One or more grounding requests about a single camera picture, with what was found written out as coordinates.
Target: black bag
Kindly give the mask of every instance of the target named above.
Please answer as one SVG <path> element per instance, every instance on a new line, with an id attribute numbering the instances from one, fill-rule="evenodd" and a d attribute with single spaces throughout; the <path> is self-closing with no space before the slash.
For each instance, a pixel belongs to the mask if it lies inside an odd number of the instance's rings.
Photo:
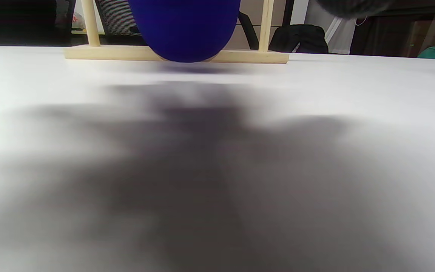
<path id="1" fill-rule="evenodd" d="M 291 25 L 277 28 L 269 49 L 285 53 L 328 54 L 325 31 L 314 25 Z"/>

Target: wooden stand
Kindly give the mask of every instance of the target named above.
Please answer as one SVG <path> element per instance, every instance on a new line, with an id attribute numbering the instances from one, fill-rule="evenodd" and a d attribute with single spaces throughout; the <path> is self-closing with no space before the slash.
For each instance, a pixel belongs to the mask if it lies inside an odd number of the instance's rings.
<path id="1" fill-rule="evenodd" d="M 271 15 L 274 0 L 264 0 L 261 18 L 261 34 L 259 50 L 222 50 L 207 62 L 224 63 L 273 63 L 286 64 L 287 53 L 269 52 L 268 41 L 271 33 Z M 72 60 L 146 60 L 152 62 L 165 61 L 148 46 L 100 45 L 97 20 L 93 0 L 82 0 L 83 17 L 85 18 L 88 45 L 65 48 L 66 59 Z"/>

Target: white cable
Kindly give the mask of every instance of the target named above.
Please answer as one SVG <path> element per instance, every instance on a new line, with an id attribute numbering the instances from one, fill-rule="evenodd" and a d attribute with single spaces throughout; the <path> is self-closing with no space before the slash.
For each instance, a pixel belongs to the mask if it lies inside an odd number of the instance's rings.
<path id="1" fill-rule="evenodd" d="M 355 19 L 355 26 L 361 26 L 361 25 L 363 25 L 366 21 L 367 21 L 367 17 L 365 17 L 365 19 L 364 19 L 363 22 L 361 22 L 360 24 L 357 24 L 357 19 Z"/>

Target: blue ball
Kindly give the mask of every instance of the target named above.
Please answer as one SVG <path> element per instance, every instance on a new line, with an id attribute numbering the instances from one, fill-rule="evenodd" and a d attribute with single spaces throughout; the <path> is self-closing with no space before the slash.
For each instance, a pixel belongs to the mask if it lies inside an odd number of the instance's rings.
<path id="1" fill-rule="evenodd" d="M 140 33 L 174 62 L 214 57 L 231 38 L 241 0 L 129 0 Z"/>

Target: white table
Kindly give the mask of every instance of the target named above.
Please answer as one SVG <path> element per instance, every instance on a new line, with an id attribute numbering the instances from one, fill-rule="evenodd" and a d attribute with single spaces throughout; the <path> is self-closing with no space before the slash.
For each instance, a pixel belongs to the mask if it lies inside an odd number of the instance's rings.
<path id="1" fill-rule="evenodd" d="M 80 240 L 98 201 L 44 191 L 126 149 L 35 114 L 114 105 L 103 87 L 160 80 L 248 86 L 240 95 L 264 136 L 227 153 L 234 202 L 254 243 L 288 270 L 435 271 L 435 60 L 295 54 L 287 65 L 215 64 L 212 74 L 161 64 L 0 48 L 0 272 L 173 271 L 155 245 L 166 237 L 145 238 L 161 222 L 152 209 L 119 217 L 126 224 L 111 239 Z M 132 227 L 142 244 L 125 261 Z"/>

